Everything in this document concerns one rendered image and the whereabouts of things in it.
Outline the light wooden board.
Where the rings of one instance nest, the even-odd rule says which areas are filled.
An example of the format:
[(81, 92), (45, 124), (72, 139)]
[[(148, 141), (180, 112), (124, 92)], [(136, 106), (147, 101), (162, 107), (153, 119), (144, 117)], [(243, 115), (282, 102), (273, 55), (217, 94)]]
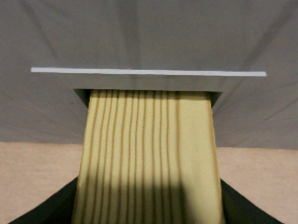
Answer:
[(209, 91), (91, 89), (71, 224), (225, 224)]

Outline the grey panel wall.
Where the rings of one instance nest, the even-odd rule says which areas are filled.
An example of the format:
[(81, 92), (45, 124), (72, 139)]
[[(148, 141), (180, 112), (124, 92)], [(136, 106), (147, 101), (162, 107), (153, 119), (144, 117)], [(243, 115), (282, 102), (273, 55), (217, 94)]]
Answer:
[(0, 142), (83, 144), (32, 68), (265, 72), (216, 147), (298, 149), (298, 0), (0, 0)]

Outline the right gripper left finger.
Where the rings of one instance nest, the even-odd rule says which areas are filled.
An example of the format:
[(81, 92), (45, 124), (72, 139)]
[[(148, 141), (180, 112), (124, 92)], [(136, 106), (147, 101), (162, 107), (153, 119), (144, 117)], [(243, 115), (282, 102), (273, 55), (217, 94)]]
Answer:
[(42, 203), (8, 224), (71, 224), (77, 182), (78, 176)]

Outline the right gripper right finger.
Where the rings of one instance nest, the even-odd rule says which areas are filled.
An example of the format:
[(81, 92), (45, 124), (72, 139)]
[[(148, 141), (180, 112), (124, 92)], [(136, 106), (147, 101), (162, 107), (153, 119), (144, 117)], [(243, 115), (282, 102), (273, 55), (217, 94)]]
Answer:
[(225, 224), (284, 224), (256, 206), (221, 178), (220, 184), (224, 216), (226, 216)]

